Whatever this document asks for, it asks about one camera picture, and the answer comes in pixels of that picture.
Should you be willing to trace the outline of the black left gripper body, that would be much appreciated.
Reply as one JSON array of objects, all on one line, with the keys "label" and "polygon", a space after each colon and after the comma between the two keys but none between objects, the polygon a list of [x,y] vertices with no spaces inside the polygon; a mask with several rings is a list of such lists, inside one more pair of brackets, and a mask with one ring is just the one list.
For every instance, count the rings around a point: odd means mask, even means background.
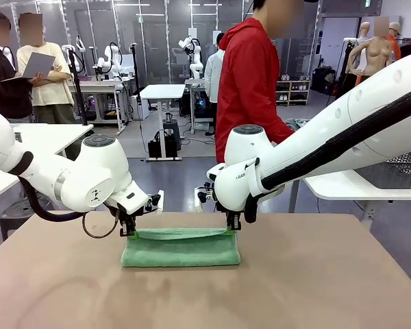
[{"label": "black left gripper body", "polygon": [[134,213],[128,213],[127,209],[120,203],[117,204],[119,212],[119,221],[121,224],[133,223],[136,220],[136,215]]}]

